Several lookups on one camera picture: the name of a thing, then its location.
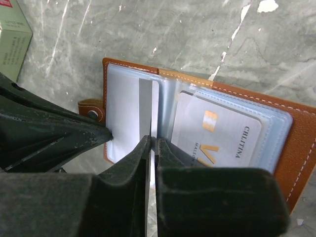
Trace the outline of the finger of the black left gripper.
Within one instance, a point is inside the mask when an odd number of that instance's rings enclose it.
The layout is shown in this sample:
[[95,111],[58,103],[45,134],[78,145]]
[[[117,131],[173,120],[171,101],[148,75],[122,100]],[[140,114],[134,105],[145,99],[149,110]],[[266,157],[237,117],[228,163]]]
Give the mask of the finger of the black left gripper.
[[104,124],[46,101],[1,74],[1,172],[53,172],[111,139]]

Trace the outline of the brown leather card holder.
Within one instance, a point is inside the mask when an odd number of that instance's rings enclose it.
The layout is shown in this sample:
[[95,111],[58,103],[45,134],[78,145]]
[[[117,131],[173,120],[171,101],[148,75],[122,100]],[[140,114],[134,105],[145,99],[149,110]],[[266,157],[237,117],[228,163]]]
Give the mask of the brown leather card holder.
[[247,113],[262,124],[256,152],[247,167],[274,175],[293,210],[316,164],[316,110],[239,87],[181,72],[104,58],[103,97],[79,101],[79,113],[103,123],[113,139],[104,157],[117,163],[145,135],[164,138],[186,166],[206,166],[171,143],[181,92]]

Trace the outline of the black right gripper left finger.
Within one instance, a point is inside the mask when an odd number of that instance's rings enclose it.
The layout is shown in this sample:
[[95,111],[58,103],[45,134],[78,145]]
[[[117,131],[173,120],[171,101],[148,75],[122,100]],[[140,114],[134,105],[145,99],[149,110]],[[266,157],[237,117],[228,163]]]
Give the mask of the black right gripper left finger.
[[150,136],[104,172],[3,173],[3,237],[144,237]]

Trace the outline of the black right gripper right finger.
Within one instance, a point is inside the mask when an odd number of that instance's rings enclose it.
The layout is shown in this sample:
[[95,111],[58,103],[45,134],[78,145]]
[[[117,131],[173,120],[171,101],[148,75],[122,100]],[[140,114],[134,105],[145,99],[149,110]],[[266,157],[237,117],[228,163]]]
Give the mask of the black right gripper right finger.
[[259,168],[185,166],[156,143],[160,237],[277,237],[290,214],[273,175]]

